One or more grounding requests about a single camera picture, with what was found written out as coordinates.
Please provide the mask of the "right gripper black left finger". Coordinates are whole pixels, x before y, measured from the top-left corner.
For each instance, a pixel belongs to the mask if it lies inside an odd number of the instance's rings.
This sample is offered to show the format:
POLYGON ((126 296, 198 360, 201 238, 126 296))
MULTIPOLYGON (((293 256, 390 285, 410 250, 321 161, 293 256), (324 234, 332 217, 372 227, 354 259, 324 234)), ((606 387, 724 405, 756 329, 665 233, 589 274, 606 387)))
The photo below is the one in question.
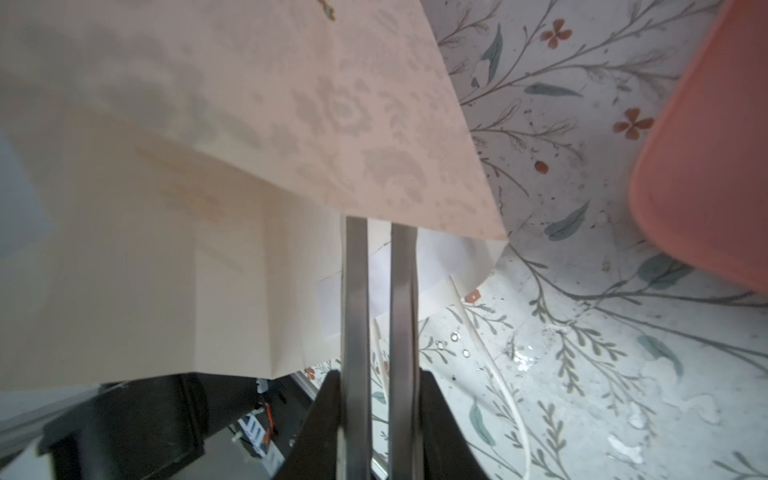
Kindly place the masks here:
POLYGON ((276 480, 334 480, 341 424, 341 375, 327 374, 276 480))

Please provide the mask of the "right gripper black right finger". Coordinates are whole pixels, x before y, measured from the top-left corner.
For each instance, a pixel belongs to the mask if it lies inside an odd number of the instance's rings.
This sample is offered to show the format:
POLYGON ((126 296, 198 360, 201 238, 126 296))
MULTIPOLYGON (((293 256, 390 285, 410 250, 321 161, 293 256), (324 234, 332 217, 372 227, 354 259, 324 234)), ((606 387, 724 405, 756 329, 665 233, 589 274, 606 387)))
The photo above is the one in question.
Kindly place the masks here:
POLYGON ((424 478, 427 480, 487 480, 471 452, 434 375, 420 371, 420 428, 424 478))

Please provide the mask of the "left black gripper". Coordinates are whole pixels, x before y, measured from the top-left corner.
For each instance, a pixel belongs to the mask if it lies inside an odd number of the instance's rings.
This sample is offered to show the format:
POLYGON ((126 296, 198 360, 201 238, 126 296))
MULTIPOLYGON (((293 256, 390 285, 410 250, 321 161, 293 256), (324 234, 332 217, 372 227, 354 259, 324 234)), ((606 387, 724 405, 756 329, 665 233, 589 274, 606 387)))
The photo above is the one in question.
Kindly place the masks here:
POLYGON ((169 479, 262 401, 256 379, 186 373, 105 386, 48 423, 37 452, 57 479, 169 479))

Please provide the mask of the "metal tongs with white tips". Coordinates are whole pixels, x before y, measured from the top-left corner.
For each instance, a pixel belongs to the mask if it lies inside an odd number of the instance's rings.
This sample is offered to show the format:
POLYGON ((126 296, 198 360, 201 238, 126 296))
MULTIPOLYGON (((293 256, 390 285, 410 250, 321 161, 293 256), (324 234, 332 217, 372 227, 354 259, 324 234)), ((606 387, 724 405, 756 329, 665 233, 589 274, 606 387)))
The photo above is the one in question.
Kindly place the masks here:
POLYGON ((391 227, 389 334, 381 350, 378 324, 370 314, 368 222, 345 217, 341 222, 341 371, 337 476, 368 479, 373 474, 371 376, 381 374, 388 405, 390 479, 424 476, 418 361, 417 231, 391 227), (387 359, 388 366, 373 367, 387 359))

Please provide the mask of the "white printed paper bag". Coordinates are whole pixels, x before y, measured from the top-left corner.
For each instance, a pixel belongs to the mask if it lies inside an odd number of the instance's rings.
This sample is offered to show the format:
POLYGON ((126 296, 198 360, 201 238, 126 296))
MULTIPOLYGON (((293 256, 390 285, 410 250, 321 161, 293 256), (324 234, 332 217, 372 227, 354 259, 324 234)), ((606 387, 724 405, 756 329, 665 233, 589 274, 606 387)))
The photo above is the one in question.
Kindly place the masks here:
POLYGON ((417 323, 503 241, 418 1, 1 5, 5 391, 340 356, 320 456, 363 479, 386 315, 416 479, 417 323))

